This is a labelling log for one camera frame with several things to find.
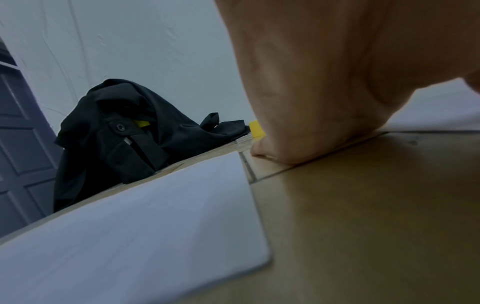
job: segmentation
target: black fabric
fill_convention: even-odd
[[[139,128],[134,120],[150,125]],[[249,132],[243,120],[220,123],[218,113],[199,125],[153,91],[108,79],[89,90],[61,123],[55,143],[64,152],[55,179],[54,212]]]

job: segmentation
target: white wall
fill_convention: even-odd
[[[197,122],[254,119],[213,0],[0,0],[0,37],[56,132],[106,78],[138,82]],[[385,129],[480,129],[480,98],[460,80],[419,90]]]

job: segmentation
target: floor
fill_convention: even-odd
[[[374,134],[297,167],[250,157],[252,143],[147,179],[240,152],[273,251],[261,270],[178,303],[480,302],[480,133]]]

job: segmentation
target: door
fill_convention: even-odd
[[[20,71],[0,65],[0,237],[53,213],[54,140]]]

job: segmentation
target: door panel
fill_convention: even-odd
[[[0,66],[0,237],[53,213],[54,140],[21,73]]]

